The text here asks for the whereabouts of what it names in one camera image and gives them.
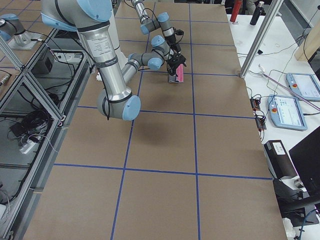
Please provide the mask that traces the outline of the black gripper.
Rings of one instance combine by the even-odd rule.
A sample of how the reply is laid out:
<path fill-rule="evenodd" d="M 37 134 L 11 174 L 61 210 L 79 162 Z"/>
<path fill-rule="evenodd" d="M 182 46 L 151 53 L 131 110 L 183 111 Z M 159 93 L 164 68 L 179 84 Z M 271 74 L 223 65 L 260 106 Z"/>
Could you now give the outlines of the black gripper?
<path fill-rule="evenodd" d="M 183 55 L 173 55 L 169 60 L 167 60 L 167 64 L 167 72 L 170 76 L 175 76 L 175 69 L 177 69 L 180 64 L 187 67 L 186 58 Z"/>
<path fill-rule="evenodd" d="M 170 42 L 169 46 L 175 53 L 180 54 L 181 51 L 182 51 L 181 47 L 180 47 L 180 44 L 178 42 Z"/>

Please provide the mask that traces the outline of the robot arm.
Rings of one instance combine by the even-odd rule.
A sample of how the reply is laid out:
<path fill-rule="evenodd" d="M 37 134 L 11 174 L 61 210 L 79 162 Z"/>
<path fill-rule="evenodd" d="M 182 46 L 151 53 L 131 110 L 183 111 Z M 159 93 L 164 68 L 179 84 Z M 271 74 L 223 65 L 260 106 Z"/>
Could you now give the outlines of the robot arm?
<path fill-rule="evenodd" d="M 145 7 L 142 0 L 131 0 L 130 2 L 139 17 L 141 32 L 147 35 L 157 29 L 161 29 L 162 35 L 170 48 L 180 54 L 181 47 L 176 36 L 183 36 L 184 31 L 173 27 L 168 13 L 162 12 L 152 18 L 148 15 L 148 8 Z"/>
<path fill-rule="evenodd" d="M 143 1 L 131 1 L 143 34 L 161 29 L 162 35 L 151 40 L 152 50 L 146 53 L 133 53 L 121 66 L 116 53 L 115 35 L 109 32 L 112 25 L 113 6 L 110 0 L 43 0 L 41 18 L 44 24 L 68 32 L 76 32 L 97 68 L 104 89 L 100 92 L 97 107 L 107 118 L 124 121 L 134 120 L 141 109 L 141 100 L 132 93 L 127 84 L 141 67 L 159 70 L 164 64 L 167 72 L 178 77 L 177 69 L 186 64 L 176 35 L 183 35 L 175 29 L 167 12 L 151 18 Z"/>

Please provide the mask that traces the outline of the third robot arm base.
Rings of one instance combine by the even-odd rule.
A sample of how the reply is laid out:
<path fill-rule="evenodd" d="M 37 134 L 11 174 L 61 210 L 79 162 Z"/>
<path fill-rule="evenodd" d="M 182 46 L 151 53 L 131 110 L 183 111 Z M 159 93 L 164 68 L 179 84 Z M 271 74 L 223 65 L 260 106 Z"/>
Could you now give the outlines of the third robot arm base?
<path fill-rule="evenodd" d="M 42 35 L 28 32 L 17 15 L 8 13 L 0 16 L 0 36 L 13 50 L 31 50 Z"/>

